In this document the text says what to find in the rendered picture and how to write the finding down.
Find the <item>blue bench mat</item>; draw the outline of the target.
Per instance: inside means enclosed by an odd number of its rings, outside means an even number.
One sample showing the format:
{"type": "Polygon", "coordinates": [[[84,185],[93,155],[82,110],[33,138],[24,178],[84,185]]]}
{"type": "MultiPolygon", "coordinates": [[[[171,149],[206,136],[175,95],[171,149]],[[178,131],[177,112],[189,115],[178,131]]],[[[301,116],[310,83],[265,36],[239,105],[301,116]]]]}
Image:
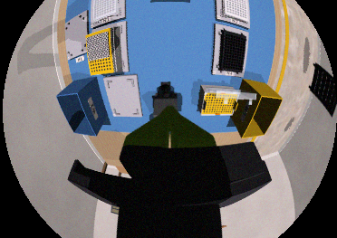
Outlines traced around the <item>blue bench mat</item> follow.
{"type": "Polygon", "coordinates": [[[91,75],[87,53],[68,60],[72,81],[97,77],[108,117],[100,130],[129,132],[154,119],[155,93],[170,81],[176,92],[178,113],[208,133],[236,132],[231,115],[201,116],[201,85],[240,89],[242,79],[268,83],[275,47],[273,0],[249,0],[250,29],[216,19],[215,0],[126,0],[126,18],[91,28],[91,0],[68,0],[65,22],[89,10],[91,30],[127,21],[128,72],[91,75]],[[214,24],[249,32],[243,77],[212,74],[214,24]],[[84,61],[76,58],[84,55],[84,61]],[[113,117],[104,77],[138,74],[142,117],[113,117]]]}

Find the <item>blue bin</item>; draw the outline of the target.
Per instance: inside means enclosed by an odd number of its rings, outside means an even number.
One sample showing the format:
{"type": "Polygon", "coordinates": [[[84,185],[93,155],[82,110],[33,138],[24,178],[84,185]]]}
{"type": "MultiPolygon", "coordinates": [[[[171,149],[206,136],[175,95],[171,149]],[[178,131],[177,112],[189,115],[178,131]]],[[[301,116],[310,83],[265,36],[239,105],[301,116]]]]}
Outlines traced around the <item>blue bin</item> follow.
{"type": "Polygon", "coordinates": [[[74,133],[97,137],[108,117],[97,77],[73,81],[56,98],[74,133]]]}

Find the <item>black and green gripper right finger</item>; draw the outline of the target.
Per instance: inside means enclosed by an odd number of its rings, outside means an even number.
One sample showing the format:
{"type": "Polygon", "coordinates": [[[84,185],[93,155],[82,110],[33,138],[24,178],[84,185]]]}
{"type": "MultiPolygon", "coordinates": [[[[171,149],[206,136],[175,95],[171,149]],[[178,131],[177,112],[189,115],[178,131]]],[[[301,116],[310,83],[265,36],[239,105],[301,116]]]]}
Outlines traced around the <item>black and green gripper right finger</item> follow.
{"type": "Polygon", "coordinates": [[[213,135],[180,115],[173,106],[170,106],[170,122],[172,148],[202,148],[217,145],[213,135]]]}

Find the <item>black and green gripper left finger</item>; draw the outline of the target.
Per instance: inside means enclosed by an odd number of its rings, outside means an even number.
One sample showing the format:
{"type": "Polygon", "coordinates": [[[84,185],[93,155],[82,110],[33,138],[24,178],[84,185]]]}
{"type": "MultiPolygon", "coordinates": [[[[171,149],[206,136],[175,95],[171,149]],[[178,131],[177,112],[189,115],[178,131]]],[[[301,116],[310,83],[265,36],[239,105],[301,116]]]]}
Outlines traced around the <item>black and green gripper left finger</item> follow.
{"type": "Polygon", "coordinates": [[[136,145],[168,148],[169,131],[170,106],[167,106],[157,117],[127,135],[123,146],[136,145]]]}

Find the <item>black assay plate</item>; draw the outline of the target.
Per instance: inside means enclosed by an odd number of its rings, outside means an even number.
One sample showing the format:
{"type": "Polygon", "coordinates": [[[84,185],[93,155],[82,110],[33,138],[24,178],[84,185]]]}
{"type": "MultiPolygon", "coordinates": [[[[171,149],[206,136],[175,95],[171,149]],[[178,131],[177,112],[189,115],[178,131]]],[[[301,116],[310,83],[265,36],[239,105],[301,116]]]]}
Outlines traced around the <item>black assay plate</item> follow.
{"type": "Polygon", "coordinates": [[[246,52],[246,36],[224,30],[221,30],[221,33],[218,69],[242,73],[246,52]]]}

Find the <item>white label plate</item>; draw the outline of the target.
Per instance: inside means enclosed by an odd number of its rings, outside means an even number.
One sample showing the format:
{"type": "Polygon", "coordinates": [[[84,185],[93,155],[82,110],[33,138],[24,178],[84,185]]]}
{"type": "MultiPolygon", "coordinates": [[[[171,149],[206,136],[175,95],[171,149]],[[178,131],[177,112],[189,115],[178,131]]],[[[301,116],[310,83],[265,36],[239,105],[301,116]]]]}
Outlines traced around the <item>white label plate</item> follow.
{"type": "Polygon", "coordinates": [[[81,62],[81,61],[84,61],[84,55],[76,58],[76,62],[81,62]]]}

